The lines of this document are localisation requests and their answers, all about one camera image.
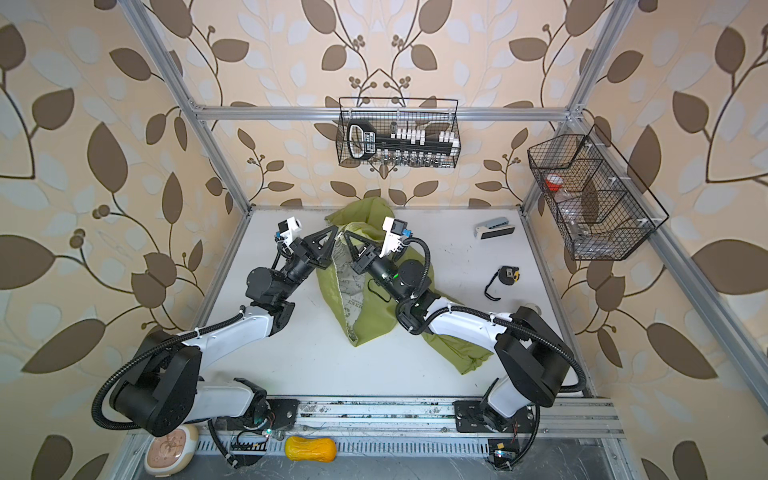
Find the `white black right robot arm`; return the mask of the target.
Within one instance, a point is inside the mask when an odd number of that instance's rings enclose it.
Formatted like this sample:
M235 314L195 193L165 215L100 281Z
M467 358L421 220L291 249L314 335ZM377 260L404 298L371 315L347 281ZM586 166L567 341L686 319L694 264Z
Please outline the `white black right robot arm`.
M461 305L430 288L431 255L426 243L409 232L387 234L402 251L417 244L424 260L397 265L384 246L352 232L343 234L357 274L368 274L395 301L395 318L412 335L430 333L463 340L493 352L506 376L486 390L475 414L483 428L506 432L515 416L551 407L561 393L586 387L584 369L573 351L534 309L485 312Z

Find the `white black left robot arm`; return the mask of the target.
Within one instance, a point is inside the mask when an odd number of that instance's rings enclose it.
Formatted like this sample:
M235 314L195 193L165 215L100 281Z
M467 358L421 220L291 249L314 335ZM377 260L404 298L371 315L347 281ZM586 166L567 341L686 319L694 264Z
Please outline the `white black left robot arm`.
M238 377L223 384L205 382L202 370L236 350L282 331L293 314L290 296L317 269L332 262L338 229L326 227L306 237L294 218L275 235L283 266L258 267L246 279L250 303L233 317L178 335L158 330L97 391L93 422L106 430L142 429L154 437L185 423L215 417L241 417L265 391Z

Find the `green zip-up hooded jacket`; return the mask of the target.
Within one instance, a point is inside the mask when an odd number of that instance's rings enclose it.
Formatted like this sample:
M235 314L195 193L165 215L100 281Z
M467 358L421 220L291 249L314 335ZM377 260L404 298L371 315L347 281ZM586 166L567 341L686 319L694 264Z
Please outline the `green zip-up hooded jacket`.
M389 334L398 322L395 300L377 286L369 274L352 269L352 258L343 233L358 234L369 240L384 239L385 217L394 217L390 205L379 197L357 200L326 217L329 225L339 227L332 254L332 264L317 271L324 301L331 309L341 331L352 347L359 347ZM489 350L451 336L424 332L425 342L451 363L459 374L478 369L492 356Z

